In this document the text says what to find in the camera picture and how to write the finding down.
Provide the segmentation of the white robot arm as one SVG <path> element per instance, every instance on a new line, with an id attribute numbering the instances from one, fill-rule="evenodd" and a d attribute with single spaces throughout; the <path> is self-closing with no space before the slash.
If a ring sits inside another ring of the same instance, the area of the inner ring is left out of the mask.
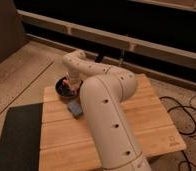
<path id="1" fill-rule="evenodd" d="M 124 68 L 86 60 L 82 50 L 63 57 L 71 86 L 80 87 L 80 102 L 104 171 L 152 171 L 120 105 L 137 89 L 135 75 Z"/>

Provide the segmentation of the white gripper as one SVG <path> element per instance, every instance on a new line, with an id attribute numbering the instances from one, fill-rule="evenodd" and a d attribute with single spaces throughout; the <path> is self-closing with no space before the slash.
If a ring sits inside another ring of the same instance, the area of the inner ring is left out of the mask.
<path id="1" fill-rule="evenodd" d="M 79 89 L 82 85 L 82 80 L 81 80 L 80 74 L 74 73 L 74 72 L 68 72 L 67 77 L 68 77 L 68 84 L 69 84 L 70 90 L 75 95 L 77 95 L 79 92 Z"/>

